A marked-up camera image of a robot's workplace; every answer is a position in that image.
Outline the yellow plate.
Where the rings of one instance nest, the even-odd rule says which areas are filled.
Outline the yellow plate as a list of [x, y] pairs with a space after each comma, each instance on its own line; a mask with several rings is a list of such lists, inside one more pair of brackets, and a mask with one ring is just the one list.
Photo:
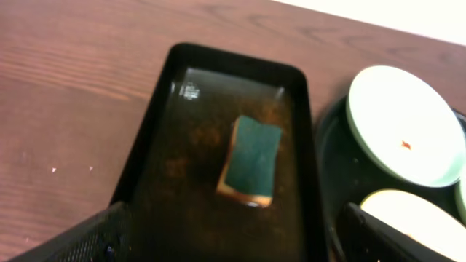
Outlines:
[[382, 189], [369, 194], [361, 210], [453, 261], [465, 261], [465, 226], [415, 194]]

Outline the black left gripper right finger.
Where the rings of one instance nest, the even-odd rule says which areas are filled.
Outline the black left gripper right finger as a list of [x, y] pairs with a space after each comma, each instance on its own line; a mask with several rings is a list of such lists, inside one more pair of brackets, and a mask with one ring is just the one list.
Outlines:
[[336, 233], [347, 261], [450, 261], [351, 202], [337, 216]]

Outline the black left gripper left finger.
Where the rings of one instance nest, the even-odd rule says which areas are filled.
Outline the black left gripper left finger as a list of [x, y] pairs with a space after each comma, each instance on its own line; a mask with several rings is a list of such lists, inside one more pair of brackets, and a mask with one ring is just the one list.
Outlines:
[[11, 262], [127, 261], [131, 214], [117, 202], [51, 240], [12, 258]]

